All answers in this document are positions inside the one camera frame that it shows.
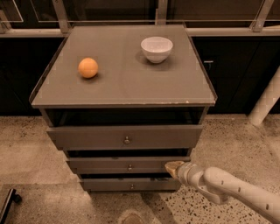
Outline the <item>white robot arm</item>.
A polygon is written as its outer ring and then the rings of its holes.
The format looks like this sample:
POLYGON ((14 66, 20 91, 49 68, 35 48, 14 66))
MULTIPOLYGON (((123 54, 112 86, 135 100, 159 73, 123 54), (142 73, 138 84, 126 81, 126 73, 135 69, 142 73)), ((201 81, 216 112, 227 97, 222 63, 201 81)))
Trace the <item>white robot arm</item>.
POLYGON ((272 224, 280 224, 280 196, 251 185, 217 167, 203 169, 183 161, 167 162, 165 169, 184 186, 192 186, 217 205, 233 197, 272 224))

